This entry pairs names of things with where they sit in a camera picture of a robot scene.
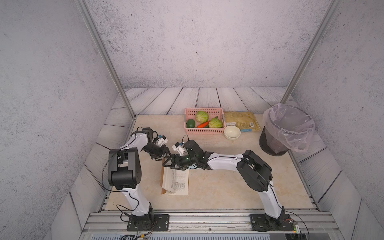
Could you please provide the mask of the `dark cover paperback book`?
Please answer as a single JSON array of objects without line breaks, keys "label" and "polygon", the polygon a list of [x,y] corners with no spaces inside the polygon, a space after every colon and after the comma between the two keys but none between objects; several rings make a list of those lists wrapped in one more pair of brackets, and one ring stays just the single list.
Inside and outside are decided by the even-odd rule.
[{"label": "dark cover paperback book", "polygon": [[181,171],[162,167],[162,195],[188,195],[189,169]]}]

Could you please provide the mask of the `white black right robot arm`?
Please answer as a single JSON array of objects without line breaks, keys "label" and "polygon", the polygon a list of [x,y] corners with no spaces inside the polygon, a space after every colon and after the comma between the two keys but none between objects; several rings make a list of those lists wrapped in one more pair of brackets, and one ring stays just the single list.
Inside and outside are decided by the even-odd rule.
[{"label": "white black right robot arm", "polygon": [[246,184],[259,193],[269,221],[283,221],[285,209],[278,200],[273,186],[272,168],[251,150],[243,154],[224,155],[207,152],[194,140],[173,146],[177,154],[167,153],[163,167],[185,171],[190,168],[201,170],[229,170],[240,173]]}]

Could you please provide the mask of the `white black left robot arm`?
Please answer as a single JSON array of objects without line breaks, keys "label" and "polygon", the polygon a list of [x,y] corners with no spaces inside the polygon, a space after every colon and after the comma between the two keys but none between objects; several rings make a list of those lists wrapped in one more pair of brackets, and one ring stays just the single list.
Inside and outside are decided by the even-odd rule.
[{"label": "white black left robot arm", "polygon": [[157,134],[151,128],[141,128],[133,132],[122,147],[109,152],[109,185],[124,194],[135,217],[148,216],[152,210],[140,189],[142,168],[139,153],[144,151],[151,159],[162,160],[170,154],[167,142],[164,135]]}]

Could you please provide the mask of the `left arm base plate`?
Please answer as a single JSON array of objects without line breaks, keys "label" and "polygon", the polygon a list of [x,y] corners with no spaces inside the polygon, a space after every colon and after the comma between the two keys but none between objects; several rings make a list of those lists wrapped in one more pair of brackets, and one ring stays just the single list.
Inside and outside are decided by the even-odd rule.
[{"label": "left arm base plate", "polygon": [[169,230],[170,215],[146,214],[132,216],[127,225],[128,232],[167,232]]}]

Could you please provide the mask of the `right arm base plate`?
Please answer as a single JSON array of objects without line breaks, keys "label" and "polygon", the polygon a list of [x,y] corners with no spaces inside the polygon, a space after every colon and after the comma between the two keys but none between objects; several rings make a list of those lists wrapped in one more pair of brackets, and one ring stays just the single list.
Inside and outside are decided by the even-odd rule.
[{"label": "right arm base plate", "polygon": [[253,231],[294,231],[296,229],[294,221],[288,214],[283,213],[278,219],[266,214],[250,214],[250,222]]}]

